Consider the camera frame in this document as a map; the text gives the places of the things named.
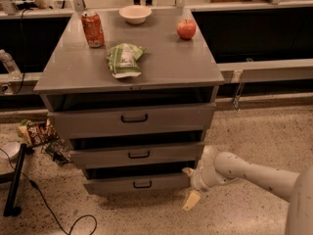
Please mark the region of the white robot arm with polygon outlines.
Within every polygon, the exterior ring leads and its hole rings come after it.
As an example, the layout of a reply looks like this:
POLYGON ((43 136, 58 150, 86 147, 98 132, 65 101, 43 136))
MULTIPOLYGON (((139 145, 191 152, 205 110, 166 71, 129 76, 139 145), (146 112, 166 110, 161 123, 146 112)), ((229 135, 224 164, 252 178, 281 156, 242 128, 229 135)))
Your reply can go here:
POLYGON ((221 152, 211 164, 184 167, 191 188, 183 205, 191 210, 214 186, 244 179, 289 203, 285 235, 313 235, 313 166, 303 172, 251 164, 236 154, 221 152))

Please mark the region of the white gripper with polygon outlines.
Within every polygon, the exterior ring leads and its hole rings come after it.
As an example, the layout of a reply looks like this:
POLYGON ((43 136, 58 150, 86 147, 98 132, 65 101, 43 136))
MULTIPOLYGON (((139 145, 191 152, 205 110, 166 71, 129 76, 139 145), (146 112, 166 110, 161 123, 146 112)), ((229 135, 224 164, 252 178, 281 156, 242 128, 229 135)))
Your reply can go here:
POLYGON ((222 165, 230 162, 235 157, 229 152, 219 153, 213 160, 212 164, 199 164, 190 175, 191 186, 187 194, 182 209, 190 211, 201 199, 199 192, 207 192, 213 186, 227 185, 238 180, 228 170, 222 171, 222 165))

